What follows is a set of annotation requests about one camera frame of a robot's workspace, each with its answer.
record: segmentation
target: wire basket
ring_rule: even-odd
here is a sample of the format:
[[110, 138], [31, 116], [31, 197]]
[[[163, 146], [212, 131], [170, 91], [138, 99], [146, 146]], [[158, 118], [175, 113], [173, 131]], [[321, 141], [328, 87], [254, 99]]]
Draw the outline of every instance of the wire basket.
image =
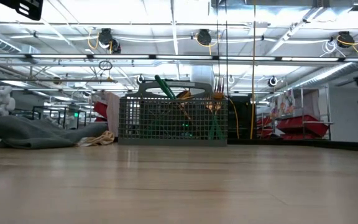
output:
[[227, 100], [120, 99], [119, 143], [225, 146]]

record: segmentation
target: yellow cable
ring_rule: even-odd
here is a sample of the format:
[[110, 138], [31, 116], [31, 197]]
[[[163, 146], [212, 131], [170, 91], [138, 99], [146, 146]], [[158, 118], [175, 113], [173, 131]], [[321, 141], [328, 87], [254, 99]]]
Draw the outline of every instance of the yellow cable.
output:
[[98, 33], [98, 38], [96, 38], [96, 46], [95, 46], [95, 47], [93, 47], [93, 46], [91, 45], [91, 40], [90, 40], [91, 33], [92, 33], [92, 30], [89, 32], [88, 45], [89, 45], [89, 47], [92, 48], [92, 49], [97, 49], [98, 46], [99, 46], [99, 34], [100, 34], [100, 33]]
[[358, 49], [354, 45], [352, 45], [352, 47], [358, 53]]
[[110, 41], [110, 54], [112, 54], [112, 41]]
[[236, 115], [236, 126], [237, 126], [237, 139], [240, 139], [240, 134], [239, 134], [239, 117], [237, 116], [237, 110], [236, 110], [236, 106], [234, 105], [233, 101], [229, 98], [231, 104], [233, 105], [234, 108], [234, 114]]
[[252, 116], [251, 116], [251, 131], [250, 131], [250, 139], [254, 135], [254, 116], [255, 116], [255, 97], [254, 97], [254, 81], [255, 81], [255, 48], [256, 48], [256, 41], [255, 41], [255, 33], [256, 33], [256, 0], [254, 0], [254, 49], [252, 55]]
[[342, 44], [346, 44], [346, 45], [351, 45], [351, 46], [354, 46], [354, 45], [358, 45], [358, 43], [347, 43], [347, 42], [345, 42], [345, 41], [341, 41], [341, 40], [339, 40], [339, 37], [340, 37], [340, 35], [338, 35], [337, 37], [336, 37], [336, 40], [339, 42], [339, 43], [342, 43]]

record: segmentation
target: gray blanket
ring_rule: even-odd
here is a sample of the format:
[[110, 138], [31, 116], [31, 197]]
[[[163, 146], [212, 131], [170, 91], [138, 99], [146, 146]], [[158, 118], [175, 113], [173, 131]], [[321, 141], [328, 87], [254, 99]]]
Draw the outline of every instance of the gray blanket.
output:
[[48, 149], [74, 146], [83, 137], [98, 137], [108, 130], [106, 124], [89, 124], [82, 129], [64, 130], [47, 120], [0, 116], [0, 147]]

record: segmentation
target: metal pole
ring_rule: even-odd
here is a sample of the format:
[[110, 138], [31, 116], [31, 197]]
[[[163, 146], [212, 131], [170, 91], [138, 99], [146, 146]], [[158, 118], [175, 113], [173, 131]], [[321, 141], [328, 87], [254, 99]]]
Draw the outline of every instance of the metal pole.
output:
[[35, 106], [32, 107], [32, 120], [34, 120], [34, 116], [35, 116]]
[[80, 111], [78, 111], [78, 117], [77, 117], [77, 129], [80, 128]]
[[66, 109], [64, 110], [64, 116], [63, 116], [63, 129], [65, 129], [65, 125], [66, 125]]
[[58, 117], [57, 117], [57, 123], [58, 123], [58, 124], [60, 124], [60, 114], [61, 114], [61, 112], [59, 111], [59, 115], [58, 115]]
[[303, 87], [301, 87], [301, 104], [302, 104], [302, 128], [303, 128], [303, 139], [305, 139], [306, 135], [306, 129], [305, 124], [303, 123], [305, 121], [305, 109], [303, 107]]
[[[331, 122], [331, 113], [329, 109], [329, 93], [328, 86], [326, 86], [326, 101], [327, 101], [327, 122]], [[328, 139], [331, 140], [331, 124], [328, 126]]]

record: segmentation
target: stuffed animal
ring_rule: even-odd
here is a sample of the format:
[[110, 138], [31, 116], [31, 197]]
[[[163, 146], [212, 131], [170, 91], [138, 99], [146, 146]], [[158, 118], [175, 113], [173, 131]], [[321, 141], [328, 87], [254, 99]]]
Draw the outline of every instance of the stuffed animal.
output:
[[7, 116], [16, 107], [16, 101], [11, 98], [11, 86], [0, 86], [0, 115]]

